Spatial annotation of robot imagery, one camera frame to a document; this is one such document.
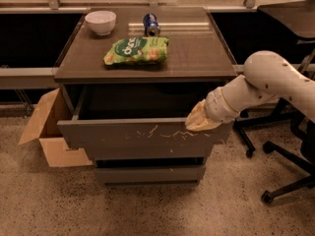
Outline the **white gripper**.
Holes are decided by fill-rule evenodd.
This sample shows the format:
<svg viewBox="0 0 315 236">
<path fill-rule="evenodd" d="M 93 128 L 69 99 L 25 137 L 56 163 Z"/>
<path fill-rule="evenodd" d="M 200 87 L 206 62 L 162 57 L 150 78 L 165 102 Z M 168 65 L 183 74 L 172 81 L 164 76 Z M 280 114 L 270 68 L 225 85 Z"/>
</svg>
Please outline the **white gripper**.
<svg viewBox="0 0 315 236">
<path fill-rule="evenodd" d="M 213 130 L 221 123 L 233 121 L 239 113 L 233 110 L 223 97 L 221 87 L 208 93 L 189 113 L 185 127 L 189 131 Z"/>
</svg>

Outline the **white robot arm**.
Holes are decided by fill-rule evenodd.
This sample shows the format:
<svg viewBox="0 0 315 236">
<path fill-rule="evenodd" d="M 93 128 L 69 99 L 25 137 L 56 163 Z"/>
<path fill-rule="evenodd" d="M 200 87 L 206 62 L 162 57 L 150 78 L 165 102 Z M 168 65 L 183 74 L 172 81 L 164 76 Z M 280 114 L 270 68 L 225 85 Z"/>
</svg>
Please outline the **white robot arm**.
<svg viewBox="0 0 315 236">
<path fill-rule="evenodd" d="M 298 72 L 272 51 L 250 55 L 243 73 L 223 87 L 217 87 L 199 101 L 185 126 L 193 132 L 212 130 L 229 123 L 240 112 L 281 97 L 315 122 L 315 82 Z"/>
</svg>

